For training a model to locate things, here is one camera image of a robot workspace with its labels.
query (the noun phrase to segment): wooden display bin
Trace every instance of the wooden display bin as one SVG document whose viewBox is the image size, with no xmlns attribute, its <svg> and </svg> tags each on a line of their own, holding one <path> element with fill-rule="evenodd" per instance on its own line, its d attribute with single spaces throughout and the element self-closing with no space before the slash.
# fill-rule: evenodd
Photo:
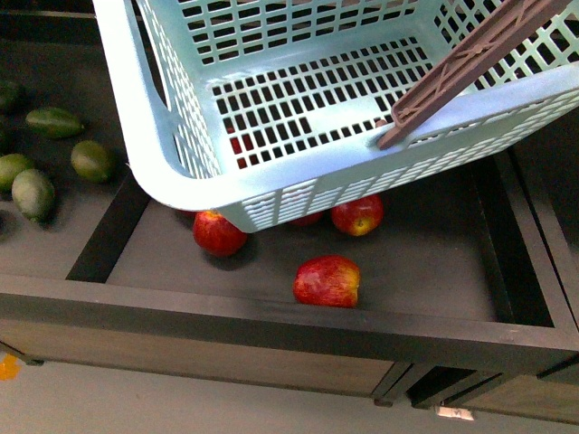
<svg viewBox="0 0 579 434">
<path fill-rule="evenodd" d="M 579 318 L 578 134 L 579 110 L 575 110 L 510 153 L 575 320 Z M 436 368 L 411 386 L 408 393 L 416 407 L 443 404 L 579 424 L 579 356 L 537 375 Z"/>
<path fill-rule="evenodd" d="M 44 33 L 19 31 L 31 28 Z M 82 138 L 123 156 L 94 17 L 0 14 L 0 29 L 0 77 L 23 83 L 28 107 L 79 113 L 88 123 Z M 44 226 L 0 202 L 0 341 L 25 361 L 388 405 L 434 366 L 536 375 L 579 350 L 557 269 L 507 154 L 385 193 L 384 224 L 362 239 L 325 219 L 261 231 L 235 257 L 214 259 L 195 245 L 191 222 L 149 201 L 127 167 L 112 184 L 84 183 L 69 164 L 78 139 L 40 139 L 24 115 L 7 120 L 14 151 L 47 171 L 59 197 Z M 328 253 L 360 265 L 356 309 L 294 300 L 299 264 Z"/>
</svg>

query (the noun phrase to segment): apple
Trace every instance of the apple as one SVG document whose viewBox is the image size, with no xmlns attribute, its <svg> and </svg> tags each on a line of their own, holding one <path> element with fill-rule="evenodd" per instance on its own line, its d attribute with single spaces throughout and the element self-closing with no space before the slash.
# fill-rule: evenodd
<svg viewBox="0 0 579 434">
<path fill-rule="evenodd" d="M 293 282 L 293 295 L 307 305 L 355 307 L 360 268 L 340 255 L 327 255 L 301 264 Z"/>
<path fill-rule="evenodd" d="M 314 212 L 313 214 L 304 215 L 303 217 L 299 217 L 298 219 L 292 220 L 288 223 L 294 226 L 309 226 L 310 224 L 319 222 L 323 216 L 323 211 Z"/>
<path fill-rule="evenodd" d="M 193 223 L 195 242 L 214 256 L 233 255 L 247 241 L 247 233 L 240 231 L 216 211 L 201 211 Z"/>
<path fill-rule="evenodd" d="M 384 204 L 378 194 L 371 194 L 335 206 L 330 216 L 339 231 L 359 237 L 378 227 L 384 218 Z"/>
</svg>

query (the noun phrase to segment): light blue plastic basket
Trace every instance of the light blue plastic basket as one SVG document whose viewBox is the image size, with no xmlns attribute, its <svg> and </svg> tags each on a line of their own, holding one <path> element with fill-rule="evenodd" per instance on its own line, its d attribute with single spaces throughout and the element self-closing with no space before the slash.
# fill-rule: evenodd
<svg viewBox="0 0 579 434">
<path fill-rule="evenodd" d="M 579 105 L 579 0 L 385 151 L 394 102 L 499 0 L 137 3 L 166 105 L 129 0 L 94 0 L 133 173 L 247 232 L 499 152 Z"/>
</svg>

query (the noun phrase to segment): gray floor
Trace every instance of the gray floor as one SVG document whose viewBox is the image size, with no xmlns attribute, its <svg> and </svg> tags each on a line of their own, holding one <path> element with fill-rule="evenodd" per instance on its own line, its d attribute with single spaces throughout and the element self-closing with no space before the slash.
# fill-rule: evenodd
<svg viewBox="0 0 579 434">
<path fill-rule="evenodd" d="M 0 433 L 565 434 L 579 427 L 475 413 L 442 420 L 406 400 L 370 400 L 63 363 L 0 382 Z"/>
</svg>

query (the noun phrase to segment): brown basket handle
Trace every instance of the brown basket handle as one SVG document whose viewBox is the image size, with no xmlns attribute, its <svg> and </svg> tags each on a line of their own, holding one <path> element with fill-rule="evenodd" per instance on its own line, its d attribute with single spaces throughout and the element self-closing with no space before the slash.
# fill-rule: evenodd
<svg viewBox="0 0 579 434">
<path fill-rule="evenodd" d="M 378 147 L 386 149 L 418 128 L 569 3 L 505 0 L 394 103 L 394 127 L 378 139 Z"/>
</svg>

